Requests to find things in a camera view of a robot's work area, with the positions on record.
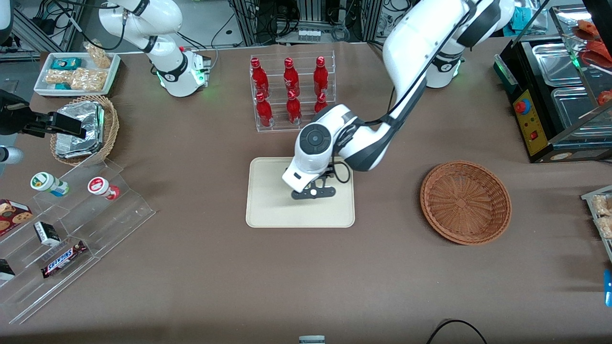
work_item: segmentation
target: yellow control panel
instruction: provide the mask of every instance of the yellow control panel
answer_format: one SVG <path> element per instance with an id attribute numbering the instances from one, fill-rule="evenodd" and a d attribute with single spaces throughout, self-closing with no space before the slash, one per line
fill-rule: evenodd
<path id="1" fill-rule="evenodd" d="M 513 104 L 514 113 L 527 144 L 529 155 L 533 156 L 548 145 L 542 123 L 537 115 L 529 90 L 525 91 Z"/>

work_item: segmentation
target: aluminum foil package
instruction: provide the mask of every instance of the aluminum foil package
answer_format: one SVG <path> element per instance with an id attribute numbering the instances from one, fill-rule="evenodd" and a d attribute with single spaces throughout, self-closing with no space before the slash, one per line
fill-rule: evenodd
<path id="1" fill-rule="evenodd" d="M 62 159 L 83 157 L 98 152 L 103 145 L 104 109 L 98 102 L 68 104 L 58 110 L 68 117 L 81 121 L 87 132 L 81 139 L 72 135 L 58 134 L 55 153 Z"/>

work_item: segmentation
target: clear acrylic bottle rack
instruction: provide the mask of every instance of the clear acrylic bottle rack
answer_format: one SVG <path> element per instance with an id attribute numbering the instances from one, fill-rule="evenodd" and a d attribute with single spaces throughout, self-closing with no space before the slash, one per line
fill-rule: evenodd
<path id="1" fill-rule="evenodd" d="M 253 111 L 255 112 L 255 125 L 258 132 L 275 132 L 300 130 L 304 128 L 312 117 L 315 116 L 315 81 L 314 74 L 316 68 L 316 58 L 323 56 L 325 58 L 325 67 L 327 68 L 328 84 L 327 84 L 327 104 L 335 105 L 336 98 L 336 57 L 334 50 L 327 51 L 312 51 L 308 53 L 282 53 L 282 54 L 260 54 L 251 55 L 251 58 L 258 58 L 261 67 L 266 71 L 268 83 L 270 84 L 270 97 L 268 102 L 272 107 L 272 116 L 274 117 L 274 125 L 265 127 L 261 125 L 259 116 L 257 115 L 257 100 L 255 95 L 255 82 L 253 81 L 253 69 L 250 68 L 249 77 L 251 80 L 251 92 L 253 99 Z M 293 65 L 297 70 L 300 81 L 300 96 L 298 97 L 302 110 L 302 122 L 299 125 L 293 125 L 289 122 L 287 113 L 287 90 L 285 88 L 285 59 L 292 58 Z"/>
<path id="2" fill-rule="evenodd" d="M 0 258 L 6 259 L 15 273 L 9 281 L 0 280 L 0 305 L 10 323 L 26 321 L 155 214 L 142 196 L 130 189 L 121 171 L 112 161 L 93 155 L 60 177 L 70 186 L 68 194 L 38 193 L 28 203 L 33 218 L 0 237 Z M 118 186 L 119 197 L 110 201 L 91 194 L 87 184 L 96 176 Z M 34 229 L 38 221 L 53 225 L 61 243 L 42 245 Z M 88 249 L 44 279 L 40 270 L 80 241 Z"/>

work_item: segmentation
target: wicker basket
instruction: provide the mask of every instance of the wicker basket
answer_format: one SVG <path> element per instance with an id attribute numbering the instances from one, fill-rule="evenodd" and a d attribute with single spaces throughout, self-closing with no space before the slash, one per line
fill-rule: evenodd
<path id="1" fill-rule="evenodd" d="M 504 184 L 488 169 L 462 160 L 433 168 L 421 186 L 420 202 L 432 227 L 463 245 L 497 239 L 512 214 Z"/>
<path id="2" fill-rule="evenodd" d="M 74 104 L 86 101 L 98 102 L 104 108 L 104 141 L 101 150 L 96 153 L 97 156 L 104 159 L 113 149 L 114 142 L 117 138 L 117 132 L 119 131 L 119 118 L 117 117 L 117 111 L 114 109 L 113 103 L 102 95 L 86 95 L 84 97 L 79 97 L 70 103 Z M 62 159 L 58 157 L 57 154 L 55 154 L 55 144 L 57 143 L 57 140 L 57 135 L 51 135 L 51 154 L 53 154 L 53 157 L 55 157 L 57 161 L 71 166 L 77 166 L 79 163 L 89 157 L 86 156 L 71 159 Z"/>

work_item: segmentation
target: red emergency stop button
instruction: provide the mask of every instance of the red emergency stop button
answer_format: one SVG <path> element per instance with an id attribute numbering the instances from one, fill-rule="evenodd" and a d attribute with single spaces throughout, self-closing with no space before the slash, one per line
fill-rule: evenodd
<path id="1" fill-rule="evenodd" d="M 523 99 L 514 105 L 514 111 L 520 114 L 528 114 L 529 110 L 531 110 L 531 103 L 529 103 L 528 99 Z"/>

